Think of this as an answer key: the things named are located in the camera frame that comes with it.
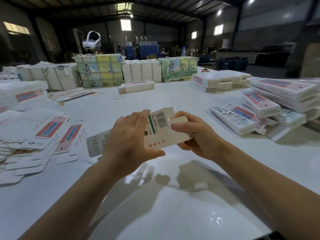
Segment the ceiling light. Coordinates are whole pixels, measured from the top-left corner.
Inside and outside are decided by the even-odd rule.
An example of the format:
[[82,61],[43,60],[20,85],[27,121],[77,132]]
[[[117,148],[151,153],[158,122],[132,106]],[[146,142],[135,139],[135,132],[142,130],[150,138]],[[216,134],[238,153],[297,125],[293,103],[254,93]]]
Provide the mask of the ceiling light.
[[255,0],[249,0],[248,4],[252,4]]

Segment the hand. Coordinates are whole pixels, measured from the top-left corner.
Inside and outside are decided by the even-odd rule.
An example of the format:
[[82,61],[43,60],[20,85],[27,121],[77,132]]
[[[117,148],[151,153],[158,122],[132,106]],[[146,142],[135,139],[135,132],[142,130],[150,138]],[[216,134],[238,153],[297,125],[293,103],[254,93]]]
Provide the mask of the hand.
[[144,131],[150,110],[120,117],[113,126],[99,163],[121,179],[151,159],[165,156],[163,150],[145,149]]
[[173,118],[186,116],[188,122],[172,123],[171,128],[177,132],[184,132],[193,135],[191,140],[179,143],[182,150],[192,151],[199,157],[216,162],[222,155],[226,141],[214,132],[214,130],[197,116],[179,111]]

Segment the green stripe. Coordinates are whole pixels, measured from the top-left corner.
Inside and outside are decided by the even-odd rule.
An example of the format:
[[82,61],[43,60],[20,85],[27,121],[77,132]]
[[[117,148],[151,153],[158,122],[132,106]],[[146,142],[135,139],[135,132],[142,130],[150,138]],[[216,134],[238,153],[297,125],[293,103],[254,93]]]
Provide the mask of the green stripe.
[[152,128],[152,131],[153,131],[153,133],[155,134],[156,131],[155,131],[155,128],[153,127],[153,123],[152,123],[151,116],[149,115],[148,117],[149,117],[149,121],[150,121],[150,125],[151,125],[151,128]]

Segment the forearm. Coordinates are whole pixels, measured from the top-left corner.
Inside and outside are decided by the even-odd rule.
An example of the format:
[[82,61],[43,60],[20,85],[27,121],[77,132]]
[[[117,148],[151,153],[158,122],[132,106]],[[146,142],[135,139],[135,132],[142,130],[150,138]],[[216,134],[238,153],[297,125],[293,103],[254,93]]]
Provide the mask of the forearm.
[[19,240],[79,239],[115,183],[96,163]]
[[248,192],[288,240],[320,239],[320,196],[227,144],[219,166]]

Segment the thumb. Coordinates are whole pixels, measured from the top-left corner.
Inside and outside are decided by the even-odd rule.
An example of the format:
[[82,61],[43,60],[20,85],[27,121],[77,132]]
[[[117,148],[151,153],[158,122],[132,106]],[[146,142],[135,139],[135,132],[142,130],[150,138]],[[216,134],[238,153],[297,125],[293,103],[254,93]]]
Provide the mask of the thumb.
[[166,155],[165,151],[160,150],[160,149],[151,149],[151,150],[146,150],[146,155],[149,160],[155,159],[157,157],[163,157]]
[[177,132],[184,132],[189,134],[199,134],[203,130],[200,123],[194,122],[175,122],[171,124],[171,129]]

